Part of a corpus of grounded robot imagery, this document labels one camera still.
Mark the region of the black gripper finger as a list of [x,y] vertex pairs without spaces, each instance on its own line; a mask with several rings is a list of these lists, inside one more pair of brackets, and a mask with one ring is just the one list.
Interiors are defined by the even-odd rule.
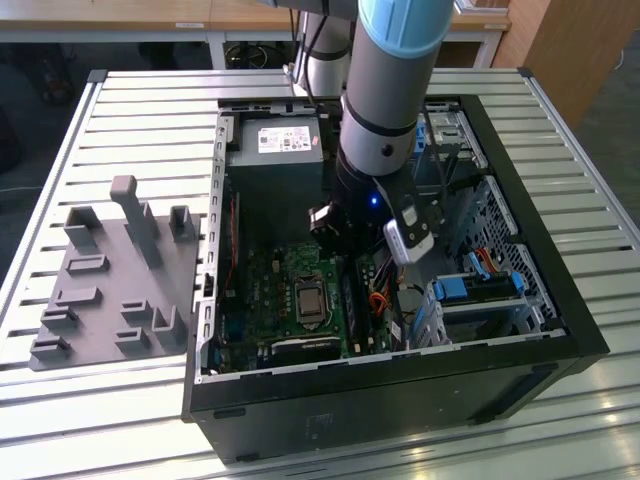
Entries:
[[341,248],[345,217],[334,201],[308,210],[309,232],[321,248]]

